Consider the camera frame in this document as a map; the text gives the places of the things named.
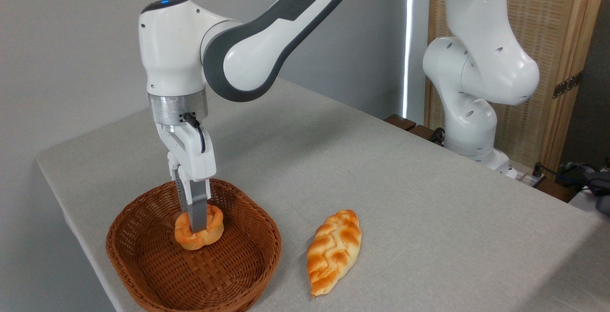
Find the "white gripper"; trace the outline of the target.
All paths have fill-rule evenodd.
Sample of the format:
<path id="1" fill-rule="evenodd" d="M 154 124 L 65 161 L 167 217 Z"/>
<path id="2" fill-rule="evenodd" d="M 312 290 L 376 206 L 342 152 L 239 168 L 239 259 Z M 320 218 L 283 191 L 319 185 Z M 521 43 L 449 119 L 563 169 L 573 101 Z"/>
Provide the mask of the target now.
<path id="1" fill-rule="evenodd" d="M 167 155 L 168 166 L 181 211 L 189 215 L 192 233 L 203 231 L 207 227 L 207 201 L 211 197 L 209 178 L 216 174 L 210 134 L 188 123 L 174 126 L 157 123 L 155 127 L 171 153 Z"/>

